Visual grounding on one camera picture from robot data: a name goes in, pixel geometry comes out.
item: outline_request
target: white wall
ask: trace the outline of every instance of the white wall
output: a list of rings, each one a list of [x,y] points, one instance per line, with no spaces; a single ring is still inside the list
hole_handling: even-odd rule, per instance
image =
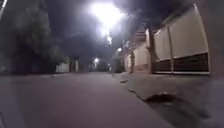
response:
[[[202,30],[194,9],[189,10],[171,24],[174,58],[208,52]]]
[[[148,50],[146,47],[146,42],[142,42],[142,44],[134,50],[136,66],[148,63]]]
[[[61,63],[57,66],[56,72],[63,73],[63,72],[69,72],[69,64],[68,63]]]
[[[171,58],[167,28],[163,28],[155,34],[155,51],[158,57],[157,61]]]

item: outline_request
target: wall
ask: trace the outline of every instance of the wall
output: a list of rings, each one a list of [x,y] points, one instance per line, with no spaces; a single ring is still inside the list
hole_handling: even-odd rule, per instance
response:
[[[194,9],[170,26],[174,58],[206,53],[206,41]]]
[[[60,65],[57,66],[56,72],[58,73],[65,73],[69,72],[69,63],[61,63]]]
[[[208,40],[211,75],[224,76],[224,1],[188,0],[197,4]]]
[[[146,49],[146,42],[142,42],[134,50],[135,55],[135,71],[147,71],[148,70],[148,50]]]
[[[171,55],[167,27],[159,30],[154,37],[157,62],[169,60],[171,58]]]
[[[193,5],[154,37],[157,72],[209,72],[207,39],[200,15]]]

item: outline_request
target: bright light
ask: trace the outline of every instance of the bright light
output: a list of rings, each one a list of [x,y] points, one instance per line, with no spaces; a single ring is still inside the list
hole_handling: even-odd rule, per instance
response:
[[[110,34],[110,30],[107,29],[107,28],[105,28],[105,27],[102,27],[102,28],[100,29],[100,32],[101,32],[101,35],[102,35],[103,37],[108,36],[108,35]]]
[[[112,42],[112,37],[108,36],[107,41]]]
[[[125,14],[112,3],[95,3],[91,7],[92,13],[109,29],[119,22]]]
[[[94,59],[94,63],[95,63],[95,64],[98,64],[99,62],[100,62],[100,59],[99,59],[99,58],[95,58],[95,59]]]
[[[117,49],[117,51],[118,51],[118,52],[121,52],[121,51],[122,51],[122,49],[121,49],[121,48],[118,48],[118,49]]]

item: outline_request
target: street light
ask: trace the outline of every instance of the street light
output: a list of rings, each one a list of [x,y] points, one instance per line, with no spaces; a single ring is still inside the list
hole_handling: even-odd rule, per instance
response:
[[[118,48],[118,49],[117,49],[117,52],[121,52],[121,51],[122,51],[122,48]]]
[[[95,58],[94,59],[94,64],[98,64],[100,62],[100,59],[99,58]]]
[[[110,34],[110,30],[106,27],[100,28],[100,32],[101,32],[102,37],[108,36]]]
[[[112,29],[125,16],[112,3],[95,3],[91,6],[91,11],[109,29]]]

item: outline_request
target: sidewalk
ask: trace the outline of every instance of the sidewalk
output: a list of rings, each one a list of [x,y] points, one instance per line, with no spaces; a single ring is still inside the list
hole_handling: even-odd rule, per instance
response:
[[[224,118],[224,79],[146,73],[122,73],[115,75],[115,78],[125,81],[124,87],[146,103],[151,96],[164,92],[181,98],[184,103],[170,106],[148,103],[176,126],[185,128],[182,125],[186,124],[186,127],[195,128],[224,127],[221,121]]]

